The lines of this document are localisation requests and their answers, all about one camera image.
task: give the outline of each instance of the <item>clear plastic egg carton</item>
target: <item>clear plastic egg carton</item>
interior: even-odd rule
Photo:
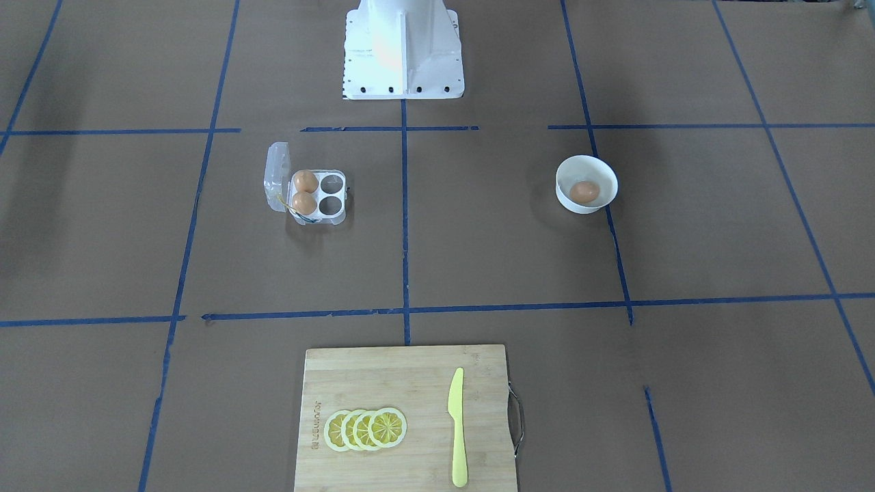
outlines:
[[[298,192],[292,182],[291,159],[288,142],[276,142],[268,149],[267,164],[264,167],[264,194],[270,208],[277,212],[288,212],[295,222],[302,226],[308,224],[337,225],[347,217],[347,176],[333,169],[310,170],[316,176],[318,185],[312,193],[316,200],[316,210],[312,214],[298,213],[291,204],[291,197]]]

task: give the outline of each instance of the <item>egg carton lid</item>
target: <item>egg carton lid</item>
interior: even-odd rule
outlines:
[[[283,197],[289,196],[291,185],[291,158],[289,143],[275,142],[268,149],[268,159],[264,166],[264,194],[270,208],[285,212]]]

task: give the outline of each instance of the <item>white bowl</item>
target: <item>white bowl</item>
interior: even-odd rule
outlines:
[[[580,205],[570,197],[571,187],[580,181],[598,185],[598,197],[586,205]],[[563,207],[575,214],[591,214],[611,203],[619,188],[613,169],[593,156],[571,156],[556,169],[556,197]]]

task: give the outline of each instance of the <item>blue tape line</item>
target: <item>blue tape line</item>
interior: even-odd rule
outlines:
[[[875,292],[852,292],[838,294],[839,299],[875,299]]]
[[[469,131],[479,130],[479,126],[308,126],[301,133],[331,131]]]
[[[15,122],[18,119],[18,114],[21,113],[21,107],[25,104],[27,91],[31,88],[31,84],[33,83],[33,76],[36,75],[37,68],[39,68],[39,62],[42,61],[43,54],[46,53],[46,46],[48,46],[49,44],[49,38],[52,37],[55,23],[58,21],[60,7],[63,3],[64,0],[58,0],[58,2],[55,4],[55,10],[54,12],[52,12],[52,20],[49,21],[49,26],[45,30],[45,36],[43,36],[43,42],[41,45],[39,45],[37,58],[33,61],[31,71],[27,74],[27,79],[24,80],[24,86],[21,88],[21,94],[18,95],[18,102],[16,102],[15,109],[12,111],[12,117],[9,119],[9,124],[6,125],[6,131],[3,134],[3,140],[0,140],[0,156],[3,155],[3,151],[6,149],[6,143],[9,142],[9,137],[12,134],[12,129],[15,128]]]
[[[826,279],[826,283],[829,286],[829,292],[832,294],[832,297],[836,302],[836,308],[838,309],[839,314],[842,317],[842,322],[844,323],[845,330],[848,332],[848,336],[850,337],[850,342],[854,347],[854,351],[857,353],[857,359],[860,362],[860,367],[863,369],[866,381],[869,383],[869,388],[872,392],[872,395],[875,395],[875,379],[872,378],[872,372],[869,370],[869,364],[866,363],[863,351],[860,350],[859,344],[857,343],[857,336],[854,334],[854,330],[851,327],[847,316],[845,316],[844,314],[842,301],[838,295],[838,292],[836,291],[835,284],[833,284],[832,277],[830,276],[830,271],[826,267],[826,262],[823,260],[823,255],[821,254],[820,248],[817,246],[817,240],[815,239],[814,232],[811,230],[809,220],[806,218],[805,212],[802,210],[802,204],[799,201],[799,197],[796,195],[796,190],[793,187],[793,182],[790,180],[790,174],[787,171],[787,167],[784,165],[784,159],[781,157],[781,153],[778,151],[778,145],[774,141],[774,135],[772,134],[772,130],[767,124],[766,115],[763,113],[762,107],[760,106],[760,100],[759,98],[757,98],[756,92],[754,92],[753,90],[753,84],[751,83],[750,77],[747,76],[745,65],[741,62],[739,50],[736,48],[735,42],[732,40],[732,35],[729,33],[729,27],[726,25],[726,21],[723,18],[723,13],[720,11],[717,0],[711,0],[711,5],[713,5],[714,11],[717,13],[717,18],[720,21],[720,25],[723,27],[723,32],[726,35],[726,39],[729,41],[729,47],[732,49],[732,55],[735,57],[736,63],[738,63],[738,69],[741,70],[741,74],[745,79],[745,84],[747,84],[747,90],[751,93],[753,105],[756,107],[757,113],[759,113],[759,119],[766,127],[766,135],[768,136],[769,144],[772,145],[772,152],[774,152],[774,156],[778,160],[778,167],[780,168],[781,174],[784,176],[784,182],[787,184],[787,190],[790,192],[790,197],[793,198],[793,203],[796,206],[796,212],[799,214],[799,219],[802,222],[802,226],[805,228],[805,233],[808,235],[809,238],[808,240],[811,242],[811,248],[814,250],[815,256],[817,257],[817,262],[820,264],[823,278]]]
[[[875,299],[875,292],[848,292],[839,294],[842,299]],[[411,307],[410,313],[482,313],[495,311],[539,311],[559,309],[596,309],[605,307],[632,306],[695,306],[708,304],[749,304],[761,302],[802,302],[834,299],[831,294],[798,294],[787,296],[751,296],[736,298],[689,298],[689,299],[639,299],[617,301],[565,302],[542,304],[497,304],[475,306],[421,306]],[[381,314],[403,314],[403,307],[384,307],[376,309],[346,309],[334,311],[291,311],[280,313],[208,313],[201,316],[206,321],[223,320],[270,320],[281,318],[319,318],[326,316],[370,316]]]
[[[210,132],[207,133],[206,147],[204,148],[204,158],[200,164],[200,176],[198,177],[198,188],[194,195],[194,204],[192,206],[192,219],[188,225],[188,237],[185,240],[185,253],[182,256],[182,266],[179,269],[179,282],[176,290],[176,298],[173,301],[173,316],[179,315],[179,307],[182,304],[182,292],[186,287],[186,274],[188,272],[188,262],[192,255],[192,245],[194,243],[194,230],[198,223],[198,205],[200,203],[200,194],[204,189],[204,178],[207,175],[207,166],[210,160],[210,153],[213,149],[213,137],[216,129],[216,122],[219,119],[219,107],[221,105],[222,91],[225,87],[225,76],[228,73],[228,62],[231,58],[231,46],[234,43],[234,33],[237,26],[237,15],[240,12],[240,0],[234,0],[234,13],[231,16],[231,27],[227,34],[227,43],[225,45],[225,57],[222,60],[221,72],[219,75],[219,86],[216,88],[215,101],[213,103],[213,117],[210,120]],[[173,345],[173,340],[176,337],[177,321],[174,319],[170,323],[170,329],[167,332],[167,343],[164,346],[164,362],[161,369],[161,391],[158,393],[158,398],[155,400],[155,407],[152,409],[152,421],[149,428],[149,438],[146,440],[146,452],[143,456],[143,469],[140,472],[140,482],[138,492],[145,492],[146,482],[149,479],[149,468],[152,460],[152,450],[155,448],[155,435],[158,431],[158,420],[161,416],[161,404],[164,401],[164,393],[167,384],[167,372],[170,368],[170,348]]]
[[[565,6],[565,0],[559,0],[562,5],[562,18],[565,22],[565,34],[568,37],[568,47],[571,49],[571,62],[574,63],[574,75],[577,77],[577,90],[580,92],[580,104],[584,108],[584,119],[586,120],[586,131],[590,135],[590,144],[592,145],[592,155],[599,156],[599,149],[596,146],[596,136],[592,131],[592,118],[590,118],[590,105],[586,102],[586,91],[584,91],[584,77],[580,74],[580,65],[578,64],[578,50],[574,47],[574,37],[571,35],[571,23],[568,21],[568,9]]]
[[[301,133],[319,133],[323,131],[401,131],[400,126],[308,126]]]
[[[613,251],[617,257],[617,272],[619,273],[619,285],[623,289],[623,300],[626,302],[626,314],[629,317],[629,326],[635,323],[635,314],[632,312],[632,303],[629,298],[629,286],[626,283],[626,271],[623,269],[623,258],[620,256],[620,243],[617,241],[617,229],[613,226],[613,215],[611,214],[611,206],[605,207],[605,215],[607,215],[607,226],[611,230],[611,238],[613,239]]]
[[[149,479],[149,467],[152,463],[152,451],[155,448],[155,435],[158,433],[158,419],[161,416],[161,405],[164,403],[164,393],[167,387],[167,372],[170,368],[170,347],[176,337],[176,320],[170,322],[167,332],[167,342],[164,345],[164,359],[161,362],[161,389],[155,405],[152,407],[152,419],[149,423],[149,437],[146,439],[146,453],[143,456],[143,469],[140,471],[140,482],[137,485],[138,492],[145,492],[146,481]]]
[[[875,123],[643,123],[643,124],[551,124],[547,130],[686,130],[739,128],[875,128]]]
[[[166,323],[184,320],[185,316],[122,316],[118,318],[65,318],[61,320],[0,321],[0,328],[10,327],[70,327],[76,325],[118,325],[122,323]]]
[[[592,156],[599,158],[599,147],[596,145],[596,134],[592,126],[592,118],[590,117],[590,105],[586,101],[586,91],[584,90],[584,77],[580,74],[580,65],[578,63],[578,50],[574,46],[574,36],[571,34],[571,23],[568,20],[568,8],[565,6],[565,0],[559,0],[562,5],[562,18],[565,22],[565,34],[568,37],[568,47],[571,51],[571,61],[574,63],[574,74],[577,77],[577,90],[580,92],[580,103],[584,108],[584,119],[586,120],[586,133],[590,138],[590,146],[592,147]],[[619,284],[623,288],[623,299],[626,300],[626,312],[629,316],[629,325],[632,325],[635,320],[632,311],[632,304],[629,303],[629,288],[626,282],[626,272],[623,269],[623,259],[620,256],[620,243],[617,241],[617,229],[613,225],[613,216],[611,215],[610,206],[605,207],[605,216],[607,217],[607,225],[611,230],[611,238],[613,239],[614,253],[617,257],[617,274],[619,275]]]
[[[410,345],[410,246],[408,244],[408,187],[407,187],[407,100],[401,100],[401,203],[402,203],[402,251],[404,292],[404,345]]]
[[[857,336],[854,334],[854,329],[851,327],[851,322],[848,321],[848,315],[844,312],[844,306],[842,306],[842,301],[839,300],[838,297],[835,298],[835,301],[836,308],[838,309],[838,315],[841,316],[842,323],[844,324],[844,331],[848,332],[850,344],[854,347],[854,353],[857,354],[857,360],[860,362],[860,367],[863,368],[863,374],[866,376],[866,382],[869,383],[869,390],[875,397],[875,378],[872,377],[872,371],[869,370],[869,364],[866,363],[866,358],[863,355],[863,349],[860,348],[860,344],[857,341]]]
[[[875,123],[769,123],[769,128],[875,128]]]
[[[544,304],[497,304],[479,306],[426,306],[411,307],[411,313],[488,313],[494,311],[542,311],[551,309],[595,309],[623,307],[625,301],[562,302]]]
[[[11,132],[14,137],[22,136],[56,136],[56,135],[175,135],[187,133],[240,133],[240,128],[150,128],[131,130],[17,130]]]
[[[645,299],[633,300],[633,306],[691,306],[699,304],[748,304],[759,302],[798,302],[806,300],[830,300],[831,294],[802,294],[790,296],[751,296],[737,298],[701,299]]]
[[[289,311],[285,313],[232,313],[218,314],[207,313],[200,318],[204,321],[226,321],[226,320],[282,320],[291,318],[328,318],[339,316],[371,316],[375,314],[401,314],[404,309],[401,307],[381,308],[381,309],[346,309],[338,311]]]
[[[410,126],[407,131],[469,131],[470,126]]]
[[[662,447],[662,434],[659,431],[659,422],[654,413],[653,398],[650,397],[650,387],[644,387],[644,398],[647,399],[647,412],[650,414],[650,426],[654,430],[656,452],[659,454],[659,466],[662,468],[662,481],[665,483],[665,492],[671,492],[671,477],[669,476],[669,464],[665,460],[665,449]]]

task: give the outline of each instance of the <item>bamboo cutting board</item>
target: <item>bamboo cutting board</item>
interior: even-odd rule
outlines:
[[[468,484],[452,485],[453,421],[446,410],[465,368]],[[338,410],[393,406],[407,418],[398,446],[338,453],[322,438]],[[502,345],[307,350],[295,492],[516,492],[508,430],[508,363]]]

